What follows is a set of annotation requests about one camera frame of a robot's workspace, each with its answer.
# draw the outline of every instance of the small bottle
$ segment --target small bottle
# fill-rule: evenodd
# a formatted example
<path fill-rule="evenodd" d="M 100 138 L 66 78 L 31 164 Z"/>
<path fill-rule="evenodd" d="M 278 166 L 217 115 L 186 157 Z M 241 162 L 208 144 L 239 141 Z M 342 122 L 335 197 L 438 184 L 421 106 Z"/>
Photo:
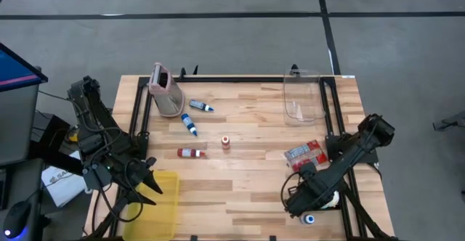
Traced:
<path fill-rule="evenodd" d="M 201 158 L 205 157 L 205 152 L 194 149 L 177 149 L 177 156 L 181 158 Z"/>
<path fill-rule="evenodd" d="M 213 111 L 213 108 L 208 106 L 207 104 L 203 102 L 198 102 L 197 100 L 191 99 L 189 102 L 189 106 L 198 108 L 199 110 L 203 111 Z"/>
<path fill-rule="evenodd" d="M 300 216 L 300 223 L 302 224 L 313 224 L 315 222 L 315 217 L 312 215 L 302 215 Z"/>
<path fill-rule="evenodd" d="M 197 136 L 197 129 L 187 113 L 182 114 L 181 120 L 186 128 L 189 129 L 189 132 Z"/>
<path fill-rule="evenodd" d="M 221 146 L 223 147 L 223 150 L 228 150 L 231 147 L 230 138 L 228 136 L 223 136 L 221 138 Z"/>

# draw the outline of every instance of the floor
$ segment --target floor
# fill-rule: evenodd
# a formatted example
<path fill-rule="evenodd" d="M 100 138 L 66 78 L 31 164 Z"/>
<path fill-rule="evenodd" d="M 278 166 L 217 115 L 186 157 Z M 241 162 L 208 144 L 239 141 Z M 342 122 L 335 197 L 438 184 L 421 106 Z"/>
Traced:
<path fill-rule="evenodd" d="M 462 240 L 465 131 L 435 132 L 432 121 L 465 109 L 465 14 L 331 13 L 453 16 L 465 11 L 465 0 L 325 0 L 326 25 L 310 16 L 154 19 L 161 13 L 318 13 L 320 5 L 319 0 L 0 0 L 0 41 L 42 66 L 49 83 L 41 90 L 65 96 L 71 83 L 90 75 L 100 81 L 107 106 L 114 103 L 121 75 L 148 74 L 155 61 L 173 73 L 199 65 L 199 74 L 281 74 L 295 63 L 320 74 L 356 75 L 365 111 L 384 115 L 396 128 L 392 144 L 379 150 L 396 235 Z M 102 14 L 139 19 L 50 17 Z M 18 20 L 18 15 L 35 16 Z M 37 108 L 75 123 L 66 102 L 41 95 Z M 54 222 L 44 239 L 79 237 L 88 204 L 89 196 L 82 194 L 62 209 L 45 205 Z"/>

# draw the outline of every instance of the package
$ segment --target package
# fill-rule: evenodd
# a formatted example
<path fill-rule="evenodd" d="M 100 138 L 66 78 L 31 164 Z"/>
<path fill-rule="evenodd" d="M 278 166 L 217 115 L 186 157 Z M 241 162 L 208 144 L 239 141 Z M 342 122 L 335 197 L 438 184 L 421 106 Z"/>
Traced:
<path fill-rule="evenodd" d="M 294 172 L 298 172 L 300 167 L 308 162 L 312 162 L 317 166 L 328 161 L 328 157 L 316 140 L 288 150 L 284 152 L 284 156 L 288 160 L 288 165 Z"/>

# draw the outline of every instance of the black equipment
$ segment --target black equipment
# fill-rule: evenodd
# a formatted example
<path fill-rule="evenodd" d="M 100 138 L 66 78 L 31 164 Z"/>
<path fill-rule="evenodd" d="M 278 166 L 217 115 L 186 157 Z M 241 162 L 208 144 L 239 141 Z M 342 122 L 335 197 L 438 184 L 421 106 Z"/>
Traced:
<path fill-rule="evenodd" d="M 138 184 L 146 184 L 155 192 L 163 194 L 149 169 L 156 159 L 142 160 L 145 157 L 142 157 L 137 137 L 123 132 L 118 127 L 100 100 L 99 87 L 96 80 L 86 76 L 68 90 L 68 100 L 73 103 L 78 120 L 82 176 L 88 188 L 101 193 L 110 209 L 104 221 L 87 237 L 89 239 L 102 237 L 114 220 L 135 220 L 136 217 L 119 217 L 126 205 L 140 203 L 139 215 L 143 204 L 155 205 L 155 202 L 135 190 Z M 102 189 L 111 182 L 115 182 L 122 191 L 112 208 Z"/>
<path fill-rule="evenodd" d="M 390 237 L 380 230 L 344 180 L 345 173 L 365 154 L 372 152 L 377 147 L 385 147 L 390 144 L 394 130 L 377 114 L 366 117 L 358 125 L 358 132 L 347 140 L 352 144 L 345 144 L 345 148 L 339 150 L 341 153 L 339 158 L 332 162 L 328 168 L 317 171 L 313 163 L 307 163 L 300 168 L 298 172 L 300 183 L 296 187 L 288 188 L 289 198 L 283 201 L 286 212 L 294 217 L 301 216 L 305 211 L 319 210 L 332 201 L 335 191 L 340 191 L 349 198 L 354 209 L 360 214 L 375 237 L 374 239 L 357 237 L 358 240 L 397 240 L 396 237 Z"/>

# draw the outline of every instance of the clear plastic container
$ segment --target clear plastic container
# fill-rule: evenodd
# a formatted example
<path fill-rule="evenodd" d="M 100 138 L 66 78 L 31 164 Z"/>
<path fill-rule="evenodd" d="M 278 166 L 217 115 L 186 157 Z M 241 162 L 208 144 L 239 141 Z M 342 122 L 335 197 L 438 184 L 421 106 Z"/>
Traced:
<path fill-rule="evenodd" d="M 137 191 L 155 201 L 157 205 L 144 204 L 140 217 L 124 225 L 123 239 L 126 241 L 168 241 L 174 237 L 177 223 L 179 177 L 176 172 L 170 171 L 154 171 L 153 176 L 163 190 L 163 194 L 158 194 L 144 184 L 137 187 Z M 128 207 L 125 218 L 134 217 L 139 209 L 140 204 L 132 203 Z"/>
<path fill-rule="evenodd" d="M 325 117 L 321 103 L 320 76 L 308 70 L 287 70 L 283 79 L 284 122 L 312 125 Z"/>

